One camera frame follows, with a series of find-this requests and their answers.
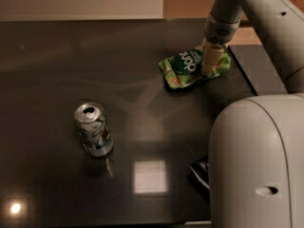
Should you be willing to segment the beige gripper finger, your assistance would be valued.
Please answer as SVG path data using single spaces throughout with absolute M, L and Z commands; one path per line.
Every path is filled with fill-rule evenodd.
M 220 55 L 223 53 L 224 48 L 222 45 L 208 42 L 206 39 L 202 42 L 203 59 L 201 73 L 208 75 L 213 71 L 213 68 L 219 62 Z

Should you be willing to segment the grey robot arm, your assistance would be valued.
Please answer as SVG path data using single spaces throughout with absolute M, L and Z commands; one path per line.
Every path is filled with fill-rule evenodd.
M 206 47 L 247 17 L 286 91 L 236 101 L 209 141 L 212 228 L 304 228 L 304 17 L 289 0 L 215 0 Z

